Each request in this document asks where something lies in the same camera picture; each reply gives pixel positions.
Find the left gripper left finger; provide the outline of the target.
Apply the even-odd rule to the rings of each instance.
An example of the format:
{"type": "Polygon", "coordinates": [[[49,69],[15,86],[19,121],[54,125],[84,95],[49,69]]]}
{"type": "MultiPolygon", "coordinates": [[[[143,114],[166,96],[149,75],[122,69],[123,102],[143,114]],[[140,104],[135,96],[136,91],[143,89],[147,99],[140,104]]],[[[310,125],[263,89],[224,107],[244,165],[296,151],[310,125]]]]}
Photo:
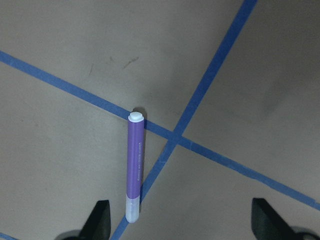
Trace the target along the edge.
{"type": "Polygon", "coordinates": [[[111,236],[111,210],[109,200],[99,200],[77,233],[63,233],[60,240],[109,240],[111,236]]]}

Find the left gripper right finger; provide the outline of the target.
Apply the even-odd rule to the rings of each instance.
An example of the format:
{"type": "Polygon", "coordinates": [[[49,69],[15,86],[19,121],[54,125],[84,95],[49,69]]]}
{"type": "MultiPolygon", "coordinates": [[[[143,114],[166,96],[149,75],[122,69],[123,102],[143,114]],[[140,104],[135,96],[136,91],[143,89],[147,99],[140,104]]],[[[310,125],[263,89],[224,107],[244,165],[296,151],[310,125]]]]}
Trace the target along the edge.
{"type": "Polygon", "coordinates": [[[251,202],[251,230],[257,240],[318,240],[311,231],[294,231],[264,198],[251,202]]]}

